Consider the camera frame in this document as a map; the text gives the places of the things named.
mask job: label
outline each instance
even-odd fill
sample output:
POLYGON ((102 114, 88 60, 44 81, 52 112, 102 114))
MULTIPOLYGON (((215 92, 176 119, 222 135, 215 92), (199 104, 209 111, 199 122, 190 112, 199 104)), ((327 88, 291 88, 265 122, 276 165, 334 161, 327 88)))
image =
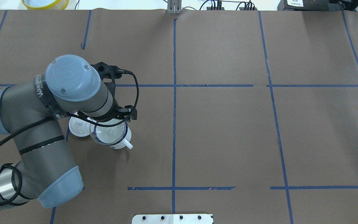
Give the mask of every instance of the label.
POLYGON ((287 3, 290 6, 303 7, 303 0, 287 0, 287 3))

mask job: blue rim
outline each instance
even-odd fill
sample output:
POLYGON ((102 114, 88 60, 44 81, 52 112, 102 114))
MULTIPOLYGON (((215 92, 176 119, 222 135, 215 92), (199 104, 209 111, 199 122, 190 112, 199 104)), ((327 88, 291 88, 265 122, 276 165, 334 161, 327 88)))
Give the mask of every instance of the blue rim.
MULTIPOLYGON (((116 143, 110 144, 110 145, 109 145, 108 143, 106 143, 105 146, 114 146, 114 145, 116 145, 116 144, 122 142, 122 140, 125 138, 126 134, 128 133, 128 122, 125 121, 124 123, 125 123, 125 133, 120 137, 120 139, 118 139, 118 140, 116 141, 116 143)), ((95 139, 97 139, 99 142, 103 142, 102 140, 100 140, 100 139, 97 137, 96 134, 95 134, 95 139)))

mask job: white mug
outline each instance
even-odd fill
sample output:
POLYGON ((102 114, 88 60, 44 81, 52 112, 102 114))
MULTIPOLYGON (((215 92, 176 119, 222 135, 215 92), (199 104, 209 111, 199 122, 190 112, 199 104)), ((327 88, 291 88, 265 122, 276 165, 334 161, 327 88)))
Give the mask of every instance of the white mug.
MULTIPOLYGON (((110 125, 118 122, 120 122, 120 120, 112 119, 107 122, 98 123, 110 125)), ((128 147, 129 149, 133 148, 133 145, 129 143, 132 138, 132 132, 126 121, 114 127, 101 127, 92 124, 89 129, 92 139, 99 144, 109 146, 112 149, 122 149, 124 147, 128 147)))

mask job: black device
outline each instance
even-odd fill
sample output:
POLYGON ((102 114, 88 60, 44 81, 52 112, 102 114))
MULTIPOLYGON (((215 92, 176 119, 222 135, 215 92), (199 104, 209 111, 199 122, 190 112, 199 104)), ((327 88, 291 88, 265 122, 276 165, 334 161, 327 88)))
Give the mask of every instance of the black device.
POLYGON ((358 0, 281 0, 278 11, 355 11, 358 0))

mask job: metal bracket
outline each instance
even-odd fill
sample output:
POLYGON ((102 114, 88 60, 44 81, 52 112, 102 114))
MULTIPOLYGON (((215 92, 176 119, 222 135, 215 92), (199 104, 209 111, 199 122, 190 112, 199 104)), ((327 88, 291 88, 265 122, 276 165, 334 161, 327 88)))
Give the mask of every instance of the metal bracket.
POLYGON ((212 214, 135 215, 132 224, 213 224, 212 214))
POLYGON ((182 14, 182 0, 167 0, 168 14, 182 14))
MULTIPOLYGON (((99 73, 99 76, 102 81, 105 78, 111 80, 111 82, 104 82, 104 84, 110 91, 112 97, 115 98, 115 87, 116 87, 115 79, 119 79, 122 77, 122 73, 119 73, 120 68, 118 68, 115 65, 107 65, 104 62, 99 62, 99 63, 97 63, 95 65, 91 65, 91 66, 99 73)), ((134 109, 132 105, 120 107, 120 106, 118 106, 118 103, 116 102, 116 100, 114 102, 116 103, 116 106, 117 106, 114 118, 125 119, 125 117, 127 115, 129 115, 129 113, 133 110, 133 113, 132 113, 130 119, 132 119, 132 120, 137 119, 137 110, 134 109)))

